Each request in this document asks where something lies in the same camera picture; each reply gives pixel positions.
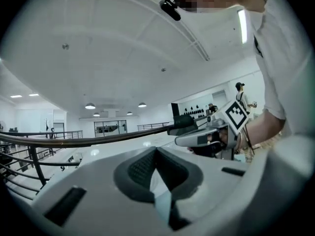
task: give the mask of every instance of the black cap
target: black cap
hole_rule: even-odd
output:
[[[178,7],[185,11],[195,12],[197,10],[195,2],[190,2],[186,0],[174,0],[174,2]]]
[[[236,83],[236,85],[235,85],[235,87],[236,87],[236,89],[239,91],[240,89],[241,89],[241,87],[243,87],[243,86],[245,86],[245,84],[244,83],[240,83],[240,82],[238,82],[238,83]]]

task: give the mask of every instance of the standing person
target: standing person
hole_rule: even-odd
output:
[[[247,94],[244,93],[244,86],[245,86],[244,83],[240,83],[240,82],[236,83],[235,85],[237,89],[236,100],[241,104],[241,106],[244,108],[246,113],[250,115],[251,108],[256,108],[257,106],[254,104],[250,104]]]
[[[207,115],[211,115],[213,113],[215,113],[216,111],[218,111],[218,107],[213,105],[212,103],[209,103],[209,109],[207,110]]]
[[[274,137],[282,129],[284,136],[314,131],[315,104],[310,104],[315,94],[314,49],[286,0],[175,0],[175,3],[190,12],[241,5],[249,14],[253,48],[265,83],[264,112],[246,125],[246,136],[252,145]],[[300,108],[297,114],[292,102],[308,107]],[[245,131],[241,132],[236,150],[248,146],[247,139],[243,139]],[[220,137],[227,141],[226,133]]]

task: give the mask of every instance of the balcony railing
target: balcony railing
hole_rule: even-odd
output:
[[[53,132],[53,133],[0,133],[0,171],[1,176],[5,181],[11,182],[21,188],[34,191],[37,194],[40,189],[33,188],[31,186],[26,186],[15,180],[10,178],[10,175],[14,176],[24,176],[32,179],[40,180],[42,186],[46,184],[46,181],[49,178],[46,178],[41,170],[41,165],[47,166],[78,166],[80,162],[44,162],[43,160],[54,156],[57,151],[62,148],[56,147],[45,147],[44,145],[40,145],[38,143],[32,143],[32,141],[57,141],[66,140],[66,139],[81,139],[82,131],[70,131],[70,132]],[[2,137],[10,137],[11,141],[8,141],[6,138]],[[17,143],[16,139],[27,139],[29,143]],[[13,165],[16,163],[22,163],[21,167],[18,169],[12,169]],[[23,173],[25,170],[31,168],[35,168],[37,172],[37,177],[27,175]],[[29,197],[23,193],[18,192],[17,190],[7,186],[9,190],[12,192],[26,198],[32,200],[32,197]]]
[[[174,125],[170,125],[169,122],[149,124],[150,128],[143,126],[143,131],[114,135],[108,137],[97,138],[82,138],[82,131],[68,131],[68,132],[55,132],[55,133],[4,133],[0,132],[0,172],[5,181],[9,181],[21,188],[30,190],[37,193],[41,188],[50,180],[49,177],[45,177],[41,166],[79,166],[80,162],[45,162],[43,159],[47,157],[53,157],[57,151],[62,148],[82,148],[90,147],[92,145],[106,144],[113,142],[120,142],[129,139],[135,139],[152,134],[162,133],[171,129],[174,129]],[[10,152],[8,148],[15,148],[14,152]],[[18,162],[25,163],[18,169],[12,169],[11,166]],[[31,166],[35,168],[37,177],[23,173],[25,169]],[[23,176],[32,179],[39,180],[41,182],[41,188],[34,188],[33,186],[26,186],[19,182],[10,179],[9,176]],[[7,186],[12,192],[32,200],[33,198],[27,196],[17,190]]]
[[[168,126],[170,122],[161,122],[161,123],[153,123],[153,124],[145,124],[145,125],[138,125],[138,131],[149,130],[153,128],[160,128]]]

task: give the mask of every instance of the glass partition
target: glass partition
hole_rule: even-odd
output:
[[[95,137],[113,136],[127,133],[127,121],[95,121],[94,122]]]

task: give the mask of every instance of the white shirt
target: white shirt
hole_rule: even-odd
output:
[[[249,12],[262,56],[265,109],[286,119],[283,132],[309,133],[315,126],[315,55],[303,25],[286,0],[267,0],[263,13]]]
[[[236,94],[236,99],[237,100],[240,100],[241,99],[241,102],[244,104],[244,108],[245,108],[245,111],[247,112],[250,112],[251,111],[251,108],[248,107],[247,105],[249,104],[249,99],[248,99],[248,96],[247,94],[244,93],[244,91],[240,91]]]

